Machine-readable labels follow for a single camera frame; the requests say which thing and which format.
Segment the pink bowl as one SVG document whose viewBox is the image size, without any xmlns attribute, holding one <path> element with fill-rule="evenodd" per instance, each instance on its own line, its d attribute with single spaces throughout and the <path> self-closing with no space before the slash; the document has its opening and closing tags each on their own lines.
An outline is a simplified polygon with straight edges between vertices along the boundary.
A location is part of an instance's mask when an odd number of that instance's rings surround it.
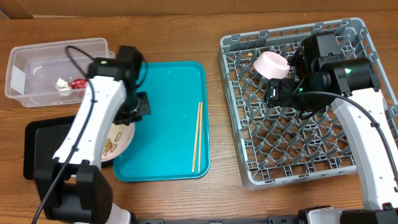
<svg viewBox="0 0 398 224">
<path fill-rule="evenodd" d="M 255 70 L 266 79 L 287 78 L 290 70 L 288 61 L 283 56 L 266 51 L 263 52 L 253 63 Z"/>
</svg>

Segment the pink plate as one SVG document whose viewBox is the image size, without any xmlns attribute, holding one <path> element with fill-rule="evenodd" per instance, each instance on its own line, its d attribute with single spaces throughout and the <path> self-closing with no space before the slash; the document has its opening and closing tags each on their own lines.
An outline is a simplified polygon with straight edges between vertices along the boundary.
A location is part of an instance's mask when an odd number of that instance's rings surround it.
<svg viewBox="0 0 398 224">
<path fill-rule="evenodd" d="M 103 157 L 103 153 L 102 153 L 101 161 L 108 162 L 108 161 L 115 159 L 119 155 L 121 155 L 127 149 L 127 147 L 130 145 L 130 143 L 134 137 L 135 128 L 136 128 L 135 123 L 131 123 L 130 125 L 124 125 L 124 124 L 116 125 L 116 124 L 112 123 L 108 134 L 112 133 L 112 132 L 116 132 L 116 131 L 121 131 L 123 135 L 122 135 L 120 141 L 118 142 L 118 147 L 116 148 L 116 150 L 113 153 L 111 153 L 107 157 Z"/>
</svg>

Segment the red snack wrapper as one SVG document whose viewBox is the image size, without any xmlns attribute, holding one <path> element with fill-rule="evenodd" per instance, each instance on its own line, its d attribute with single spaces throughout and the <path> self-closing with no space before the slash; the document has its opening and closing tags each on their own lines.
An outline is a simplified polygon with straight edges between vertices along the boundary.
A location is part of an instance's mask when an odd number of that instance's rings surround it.
<svg viewBox="0 0 398 224">
<path fill-rule="evenodd" d="M 87 80 L 82 78 L 77 78 L 76 80 L 69 83 L 72 89 L 84 89 L 86 88 Z"/>
</svg>

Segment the wooden chopstick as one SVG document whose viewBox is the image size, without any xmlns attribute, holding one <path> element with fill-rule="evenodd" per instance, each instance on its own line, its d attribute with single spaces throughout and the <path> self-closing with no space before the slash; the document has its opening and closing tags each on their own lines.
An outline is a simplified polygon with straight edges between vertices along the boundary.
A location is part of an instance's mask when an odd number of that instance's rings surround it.
<svg viewBox="0 0 398 224">
<path fill-rule="evenodd" d="M 199 130 L 199 121 L 200 121 L 200 106 L 201 106 L 201 102 L 198 103 L 198 110 L 197 110 L 197 120 L 196 120 L 196 126 L 195 126 L 195 140 L 194 140 L 193 160 L 192 160 L 192 173 L 195 172 L 195 164 L 196 164 L 196 156 L 197 156 L 198 130 Z"/>
<path fill-rule="evenodd" d="M 201 169 L 201 145 L 202 145 L 202 125 L 203 124 L 203 102 L 200 102 L 199 107 L 199 143 L 198 143 L 198 173 Z"/>
</svg>

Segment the white tissue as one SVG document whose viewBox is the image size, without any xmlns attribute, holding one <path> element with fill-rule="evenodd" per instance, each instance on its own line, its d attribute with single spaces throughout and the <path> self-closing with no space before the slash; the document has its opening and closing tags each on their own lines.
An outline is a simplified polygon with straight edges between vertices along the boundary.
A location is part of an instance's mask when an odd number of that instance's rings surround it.
<svg viewBox="0 0 398 224">
<path fill-rule="evenodd" d="M 58 78 L 55 88 L 60 96 L 70 96 L 72 87 L 62 78 Z"/>
</svg>

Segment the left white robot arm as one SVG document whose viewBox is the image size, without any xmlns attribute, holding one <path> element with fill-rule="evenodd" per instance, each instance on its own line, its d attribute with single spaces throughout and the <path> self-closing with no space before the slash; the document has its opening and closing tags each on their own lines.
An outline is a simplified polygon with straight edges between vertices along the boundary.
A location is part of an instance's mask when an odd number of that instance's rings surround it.
<svg viewBox="0 0 398 224">
<path fill-rule="evenodd" d="M 133 212 L 117 206 L 101 172 L 103 148 L 112 124 L 141 121 L 150 114 L 140 71 L 148 71 L 135 47 L 122 45 L 115 58 L 91 59 L 82 74 L 87 87 L 71 128 L 51 160 L 34 169 L 41 213 L 65 223 L 135 223 Z"/>
</svg>

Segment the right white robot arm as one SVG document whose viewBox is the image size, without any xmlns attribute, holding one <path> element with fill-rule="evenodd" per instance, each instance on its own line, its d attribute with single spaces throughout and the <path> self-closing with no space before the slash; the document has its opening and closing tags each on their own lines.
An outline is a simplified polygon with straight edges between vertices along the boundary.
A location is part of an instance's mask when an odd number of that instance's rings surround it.
<svg viewBox="0 0 398 224">
<path fill-rule="evenodd" d="M 364 207 L 299 211 L 297 223 L 396 223 L 397 145 L 384 111 L 381 84 L 368 58 L 348 59 L 332 32 L 303 40 L 290 58 L 264 52 L 255 70 L 268 81 L 264 102 L 309 119 L 330 106 L 343 127 L 359 174 Z"/>
</svg>

